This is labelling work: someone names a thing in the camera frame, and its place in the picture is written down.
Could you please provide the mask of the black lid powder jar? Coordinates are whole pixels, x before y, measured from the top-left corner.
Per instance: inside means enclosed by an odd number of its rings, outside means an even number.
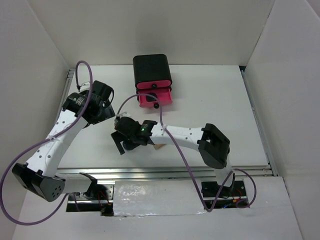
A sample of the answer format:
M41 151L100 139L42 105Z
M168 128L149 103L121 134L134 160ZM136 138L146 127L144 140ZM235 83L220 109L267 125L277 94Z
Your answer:
M157 102L158 96L154 92L149 92L146 94L145 99L148 103L153 103L153 102Z

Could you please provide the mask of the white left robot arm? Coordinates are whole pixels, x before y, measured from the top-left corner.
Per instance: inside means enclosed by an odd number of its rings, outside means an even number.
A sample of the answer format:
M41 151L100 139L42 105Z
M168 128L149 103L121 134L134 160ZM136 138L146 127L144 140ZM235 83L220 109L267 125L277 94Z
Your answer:
M84 128L115 116L109 100L114 90L105 83L94 81L92 94L85 89L70 94L62 105L58 120L50 131L48 142L24 163L16 163L13 175L30 192L48 202L64 193L81 193L91 200L103 187L97 179L84 173L57 174L58 166L77 134Z

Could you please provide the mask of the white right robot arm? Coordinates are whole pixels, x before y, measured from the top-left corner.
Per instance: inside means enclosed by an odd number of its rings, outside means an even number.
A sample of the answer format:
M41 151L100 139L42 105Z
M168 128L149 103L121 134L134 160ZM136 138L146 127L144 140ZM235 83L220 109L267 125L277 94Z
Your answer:
M139 123L119 115L114 129L111 137L121 155L139 146L177 144L199 152L205 165L214 169L221 195L228 196L235 190L235 175L230 174L230 140L215 125L206 123L205 127L186 128L162 125L154 120Z

